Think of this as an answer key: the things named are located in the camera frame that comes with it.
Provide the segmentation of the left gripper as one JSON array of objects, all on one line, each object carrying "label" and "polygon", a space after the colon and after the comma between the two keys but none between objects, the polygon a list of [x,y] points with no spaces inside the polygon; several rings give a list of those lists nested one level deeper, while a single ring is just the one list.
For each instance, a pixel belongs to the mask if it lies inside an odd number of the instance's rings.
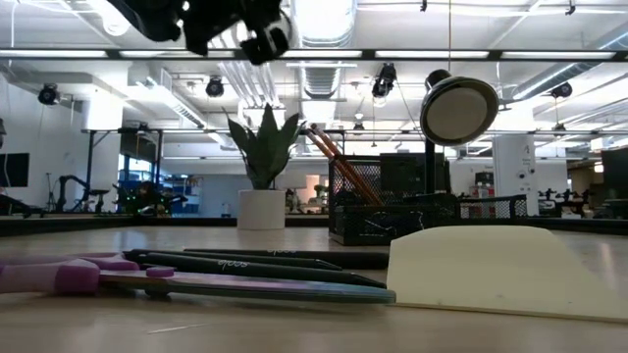
[{"label": "left gripper", "polygon": [[254,38],[239,44],[245,55],[282,55],[283,31],[272,27],[281,19],[278,0],[189,0],[182,10],[186,49],[206,55],[207,44],[238,22],[243,22]]}]

